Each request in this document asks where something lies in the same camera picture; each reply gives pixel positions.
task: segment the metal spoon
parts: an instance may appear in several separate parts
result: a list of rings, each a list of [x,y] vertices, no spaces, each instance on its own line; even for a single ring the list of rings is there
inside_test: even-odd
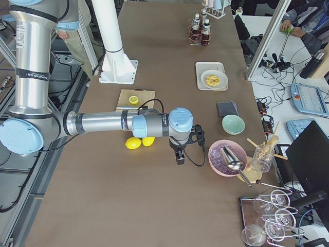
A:
[[[221,155],[223,156],[223,163],[227,167],[227,169],[233,172],[238,172],[242,179],[246,182],[248,187],[251,187],[251,182],[241,170],[241,168],[243,167],[243,163],[239,160],[239,158],[236,157],[235,154],[225,146],[223,146],[223,148],[221,149]]]

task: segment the white table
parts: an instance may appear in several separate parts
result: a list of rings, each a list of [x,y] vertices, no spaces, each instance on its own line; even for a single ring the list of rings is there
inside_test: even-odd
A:
[[[270,22],[270,19],[271,19],[271,17],[266,17],[266,16],[244,16],[244,15],[242,16],[242,20],[245,23],[251,36],[257,36],[261,33],[264,34],[266,27]],[[277,56],[279,56],[279,53],[281,51],[285,37],[286,37],[286,34],[281,33],[279,30],[277,30],[272,41],[269,44],[268,51],[267,51],[268,56],[265,59],[273,60],[272,53],[276,53]],[[304,44],[300,40],[300,38],[294,37],[293,35],[291,35],[288,38],[286,47],[283,51],[284,61],[288,62],[291,60],[291,58],[293,58],[291,60],[291,63],[296,64],[294,66],[294,68],[295,68],[294,75],[296,75],[305,66],[305,63],[309,60],[308,58],[310,58],[310,54],[308,53],[307,49],[305,47],[304,48],[302,48],[302,47],[304,47]],[[254,94],[258,98],[270,96],[273,101],[276,101],[274,99],[271,89],[272,88],[279,89],[279,88],[281,88],[281,86],[280,85],[274,86],[274,85],[278,84],[276,79],[264,78],[262,76],[263,71],[264,71],[263,67],[258,68],[252,77],[251,83],[253,86]],[[278,77],[280,75],[280,73],[273,73],[271,69],[267,69],[267,71],[270,72],[270,74],[273,75],[274,77]],[[265,72],[264,76],[271,77],[270,74]],[[285,75],[287,75],[282,80],[282,82],[290,83],[290,84],[292,83],[293,77],[294,77],[292,73],[282,72],[281,75],[282,75],[281,78],[283,78]],[[257,82],[268,85],[268,86],[259,85]],[[329,91],[329,85],[327,84],[327,82],[324,78],[320,79],[320,80],[303,79],[299,75],[297,75],[296,82],[302,83],[305,85],[317,86],[320,88],[320,90],[322,90],[324,92]],[[286,93],[283,96],[283,99],[288,99],[290,97],[291,97],[291,93],[290,93],[290,88],[288,87],[286,89]],[[278,123],[278,121],[281,122],[281,127],[278,132],[278,136],[280,138],[280,140],[279,140],[280,144],[291,144],[293,142],[293,138],[290,136],[290,134],[287,130],[286,124],[285,124],[289,120],[314,118],[317,121],[317,123],[321,126],[321,128],[324,130],[324,132],[327,135],[329,134],[329,119],[328,118],[318,117],[316,115],[298,112],[294,106],[292,99],[286,100],[281,105],[275,107],[276,105],[277,105],[276,103],[271,103],[270,104],[271,108],[268,109],[267,112],[270,115],[272,115],[275,126]]]

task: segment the khaki pants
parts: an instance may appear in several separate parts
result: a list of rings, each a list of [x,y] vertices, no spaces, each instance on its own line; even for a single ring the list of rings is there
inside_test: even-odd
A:
[[[99,59],[102,54],[103,50],[102,47],[97,46],[97,42],[94,39],[92,30],[90,29],[89,25],[86,26],[88,36],[90,38],[90,41],[92,42],[95,54],[97,59]],[[86,53],[86,50],[81,42],[80,36],[78,31],[68,31],[69,39],[63,40],[68,48],[68,50],[71,52],[72,56],[77,59],[79,62],[82,63],[81,67],[83,71],[88,75],[90,80],[93,78],[93,70],[92,65],[90,64],[88,55]]]

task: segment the brown table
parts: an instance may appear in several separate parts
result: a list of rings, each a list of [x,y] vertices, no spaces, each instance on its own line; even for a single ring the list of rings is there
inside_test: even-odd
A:
[[[212,24],[209,46],[189,45],[187,26],[199,4],[127,2],[119,23],[125,53],[139,62],[134,85],[93,82],[81,112],[114,111],[121,89],[155,90],[165,111],[188,108],[212,143],[230,139],[249,156],[265,140],[230,8]],[[225,92],[201,91],[195,63],[222,62],[229,78]],[[235,100],[245,131],[224,132],[216,102]],[[248,188],[237,178],[216,174],[208,161],[177,166],[167,138],[128,150],[131,132],[98,132],[77,137],[61,156],[32,226],[26,246],[243,246],[238,197],[254,197],[264,186]],[[197,162],[196,144],[187,151]],[[275,183],[273,169],[263,181]]]

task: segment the pink bowl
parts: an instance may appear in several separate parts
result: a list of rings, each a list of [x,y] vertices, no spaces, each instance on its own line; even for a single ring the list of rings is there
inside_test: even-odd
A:
[[[222,175],[224,177],[233,177],[238,175],[238,172],[230,171],[226,168],[226,166],[223,163],[223,159],[220,154],[220,150],[223,146],[228,147],[232,150],[232,152],[243,162],[243,168],[244,170],[247,166],[247,154],[243,148],[231,140],[218,140],[214,142],[208,152],[208,160],[211,168],[218,173],[219,175]]]

